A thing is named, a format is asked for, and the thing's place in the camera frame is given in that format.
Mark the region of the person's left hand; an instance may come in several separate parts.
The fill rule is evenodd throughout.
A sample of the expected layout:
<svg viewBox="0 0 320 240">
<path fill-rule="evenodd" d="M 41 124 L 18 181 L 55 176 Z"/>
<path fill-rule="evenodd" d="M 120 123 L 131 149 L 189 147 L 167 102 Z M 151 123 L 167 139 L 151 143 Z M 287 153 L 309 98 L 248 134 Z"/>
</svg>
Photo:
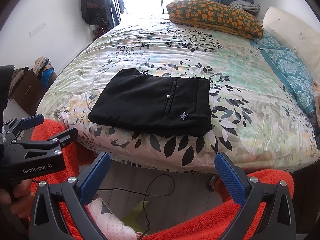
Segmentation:
<svg viewBox="0 0 320 240">
<path fill-rule="evenodd" d="M 27 218 L 30 216 L 35 193 L 31 191 L 32 180 L 23 180 L 13 189 L 14 200 L 5 189 L 0 189 L 1 204 L 9 205 L 11 212 L 18 215 L 19 218 Z"/>
</svg>

